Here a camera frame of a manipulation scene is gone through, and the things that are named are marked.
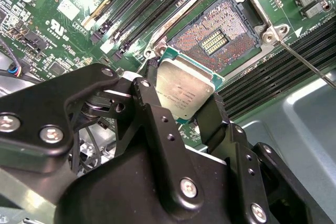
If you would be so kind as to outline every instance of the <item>black plastic part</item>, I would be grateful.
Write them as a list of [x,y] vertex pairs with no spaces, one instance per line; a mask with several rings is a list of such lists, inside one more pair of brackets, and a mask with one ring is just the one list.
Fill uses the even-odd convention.
[[280,224],[333,223],[272,147],[258,143],[252,151],[261,162],[270,210]]
[[225,128],[230,120],[224,110],[223,99],[214,93],[199,109],[196,116],[202,144],[211,153],[224,139]]
[[[21,126],[13,132],[0,132],[0,165],[41,173],[62,166],[73,140],[68,115],[92,92],[118,81],[113,70],[110,77],[102,73],[103,68],[106,66],[92,64],[2,97],[1,114],[19,118]],[[46,126],[62,130],[63,139],[55,144],[42,141],[39,132]]]
[[[200,212],[181,223],[232,223],[227,205],[227,167],[185,152],[202,184],[205,200]],[[159,201],[152,155],[145,143],[75,181],[59,202],[55,224],[177,223]]]
[[223,142],[212,155],[224,159],[230,167],[229,212],[234,223],[258,223],[251,210],[252,204],[259,205],[269,220],[270,210],[258,158],[249,149],[244,130],[236,124],[229,124]]

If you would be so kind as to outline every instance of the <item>motherboard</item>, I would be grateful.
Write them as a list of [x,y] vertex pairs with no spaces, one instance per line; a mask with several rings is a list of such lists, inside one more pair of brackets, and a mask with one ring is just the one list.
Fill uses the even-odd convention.
[[[283,50],[279,45],[265,46],[263,16],[290,45],[334,17],[335,2],[0,0],[0,35],[40,80],[94,62],[118,74],[136,72],[151,57],[149,48],[155,49],[163,39],[168,48],[210,74],[209,85],[218,91]],[[214,77],[221,83],[214,83]],[[193,124],[182,126],[188,145],[199,144],[197,131]]]

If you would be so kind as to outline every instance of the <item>metal frame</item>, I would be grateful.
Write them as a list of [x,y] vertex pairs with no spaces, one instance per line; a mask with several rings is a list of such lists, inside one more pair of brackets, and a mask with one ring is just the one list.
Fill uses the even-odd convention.
[[[265,152],[250,149],[244,131],[230,123],[217,94],[209,98],[195,119],[208,152],[228,165],[187,150],[173,115],[161,107],[156,94],[157,67],[152,60],[146,66],[146,78],[129,74],[120,79],[106,66],[93,64],[0,98],[0,115],[19,120],[19,127],[12,129],[10,122],[0,122],[0,153],[5,157],[0,159],[0,181],[7,190],[2,194],[45,223],[65,224],[77,219],[81,224],[103,223],[117,209],[112,199],[106,199],[106,194],[117,193],[109,188],[112,178],[118,182],[118,193],[136,195],[132,202],[139,208],[146,204],[143,197],[152,198],[150,212],[139,216],[138,222],[149,218],[146,223],[155,223],[153,213],[157,210],[173,222],[204,223],[217,218],[224,223],[273,223],[268,193],[270,185],[279,183],[279,176],[265,184],[264,167],[268,167],[281,174],[282,188],[291,188],[296,192],[291,196],[314,209],[302,212],[290,206],[289,214],[304,215],[307,220],[318,215],[323,223],[332,223],[278,156],[272,155],[274,165],[266,161]],[[75,180],[67,161],[74,134],[101,116],[116,119],[116,158]],[[53,131],[45,136],[42,132],[46,127]],[[215,174],[221,173],[221,177],[206,174],[205,168],[215,168]],[[120,171],[130,179],[120,176]],[[138,195],[136,186],[124,186],[139,171],[149,178],[145,185],[137,185],[150,185],[145,196]],[[88,195],[79,188],[87,190]],[[221,198],[216,197],[219,191]],[[97,200],[96,195],[110,209],[104,207],[106,215],[92,222],[83,216],[101,211],[99,204],[91,204],[91,200]],[[117,223],[130,223],[128,210],[128,205],[121,209]]]

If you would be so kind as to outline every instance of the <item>silver bolt head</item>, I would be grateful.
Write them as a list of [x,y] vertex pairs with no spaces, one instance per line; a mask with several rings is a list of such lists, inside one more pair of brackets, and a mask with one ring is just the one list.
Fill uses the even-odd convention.
[[253,203],[251,205],[251,210],[252,210],[252,213],[253,213],[254,217],[256,217],[256,219],[259,222],[266,223],[266,221],[267,221],[266,214],[265,214],[264,210],[258,204]]
[[146,80],[141,80],[140,82],[142,85],[144,85],[147,88],[150,86],[149,82],[147,82]]
[[40,131],[40,138],[48,144],[56,144],[63,139],[63,132],[53,126],[45,127]]
[[264,145],[263,147],[264,147],[264,149],[266,150],[267,153],[269,153],[269,154],[272,153],[271,149],[267,145]]
[[269,31],[269,32],[266,32],[262,35],[262,40],[264,43],[272,43],[274,41],[275,37],[274,37],[274,34]]
[[197,188],[195,184],[189,179],[182,179],[180,182],[181,191],[188,198],[195,198],[197,195]]
[[0,223],[8,223],[8,222],[9,218],[7,216],[0,215]]
[[111,71],[111,69],[108,69],[108,68],[103,68],[102,70],[101,70],[101,72],[103,73],[103,74],[105,74],[106,76],[113,76],[113,73],[112,73],[112,71]]
[[0,132],[13,132],[20,127],[21,123],[18,118],[12,115],[0,116]]

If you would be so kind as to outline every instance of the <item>green circuit board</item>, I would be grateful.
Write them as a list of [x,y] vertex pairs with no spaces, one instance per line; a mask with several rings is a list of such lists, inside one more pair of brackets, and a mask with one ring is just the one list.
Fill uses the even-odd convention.
[[[81,68],[94,62],[107,64],[112,69],[122,72],[123,70],[136,71],[144,61],[143,51],[149,42],[152,34],[160,27],[165,20],[171,17],[179,5],[171,5],[158,16],[155,22],[146,29],[143,35],[131,46],[120,60],[115,60],[113,54],[118,50],[116,43],[109,51],[102,51],[101,46],[113,33],[113,29],[107,32],[98,43],[90,39],[98,27],[104,22],[102,20],[90,29],[86,30],[82,22],[87,18],[103,0],[35,0],[34,4],[26,4],[22,0],[0,0],[0,34],[8,45],[13,49],[24,63],[30,66],[30,71],[42,80],[47,80],[68,71]],[[111,13],[125,0],[118,0],[113,3],[104,18]],[[131,34],[142,22],[153,15],[154,11],[161,5],[163,0],[151,3],[146,12],[137,17],[137,21],[129,30]],[[203,0],[189,15],[179,22],[168,33],[170,39],[182,30],[200,13],[206,10],[217,0]],[[314,15],[311,18],[305,17],[297,4],[298,0],[259,0],[265,12],[274,25],[288,24],[290,27],[286,41],[292,43],[302,36],[307,35],[313,29],[335,16],[336,0],[325,0],[328,3],[328,10]],[[141,6],[141,0],[137,1],[120,18],[119,22],[125,21]],[[22,34],[13,34],[13,29],[20,25],[20,32],[32,31],[48,44],[48,47],[40,53],[33,52],[22,43]],[[281,49],[276,48],[259,63],[265,62],[267,58],[273,57]],[[242,57],[232,60],[228,66],[219,72],[224,76],[243,64],[246,60],[260,52],[259,48],[250,51]],[[200,142],[199,135],[188,125],[182,127],[183,138],[190,145],[197,145]]]

